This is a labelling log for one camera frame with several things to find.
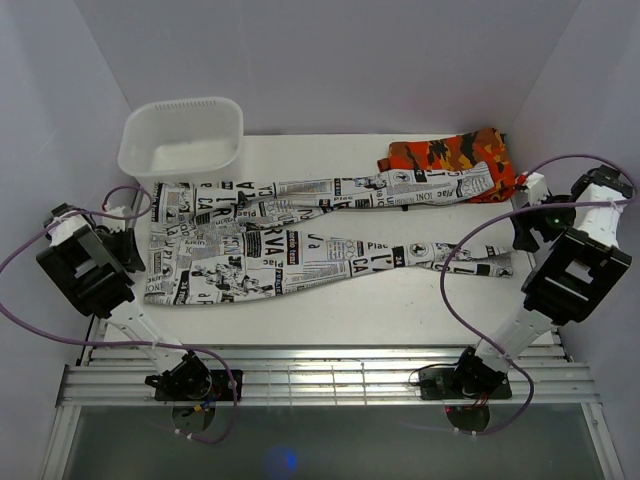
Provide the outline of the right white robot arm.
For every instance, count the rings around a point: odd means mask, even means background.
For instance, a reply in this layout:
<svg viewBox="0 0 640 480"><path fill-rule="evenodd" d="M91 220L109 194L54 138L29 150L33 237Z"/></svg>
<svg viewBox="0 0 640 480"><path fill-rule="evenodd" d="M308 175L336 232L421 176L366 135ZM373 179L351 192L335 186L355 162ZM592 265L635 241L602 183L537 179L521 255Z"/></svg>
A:
<svg viewBox="0 0 640 480"><path fill-rule="evenodd" d="M601 165L583 174L567 195L553 195L539 173L520 177L527 196L516 215L513 246L549 250L525 280L522 305L488 339L466 348L451 373L454 391L489 397L507 379L511 361L556 327L586 320L632 263L617 241L634 189L619 170Z"/></svg>

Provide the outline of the newspaper print trousers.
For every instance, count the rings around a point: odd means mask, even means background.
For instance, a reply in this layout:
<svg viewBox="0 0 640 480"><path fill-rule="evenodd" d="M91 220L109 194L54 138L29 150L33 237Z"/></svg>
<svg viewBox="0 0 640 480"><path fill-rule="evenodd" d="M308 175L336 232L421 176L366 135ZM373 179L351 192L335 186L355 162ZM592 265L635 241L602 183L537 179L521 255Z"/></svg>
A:
<svg viewBox="0 0 640 480"><path fill-rule="evenodd" d="M512 248L420 241L388 245L299 230L342 210L447 206L487 193L490 169L388 170L305 181L158 183L144 299L164 306L262 300L404 267L509 277Z"/></svg>

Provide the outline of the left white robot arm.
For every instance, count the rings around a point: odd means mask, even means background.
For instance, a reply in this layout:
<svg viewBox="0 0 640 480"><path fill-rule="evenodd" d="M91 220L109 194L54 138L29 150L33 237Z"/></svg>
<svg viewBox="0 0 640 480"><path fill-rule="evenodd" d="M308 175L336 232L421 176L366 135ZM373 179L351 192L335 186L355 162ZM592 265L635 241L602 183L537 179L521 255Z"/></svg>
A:
<svg viewBox="0 0 640 480"><path fill-rule="evenodd" d="M160 398L201 400L212 392L212 376L200 358L163 332L141 307L132 273L143 272L134 230L123 220L97 223L91 215L63 203L46 222L50 245L36 260L73 307L115 326L156 370L145 383Z"/></svg>

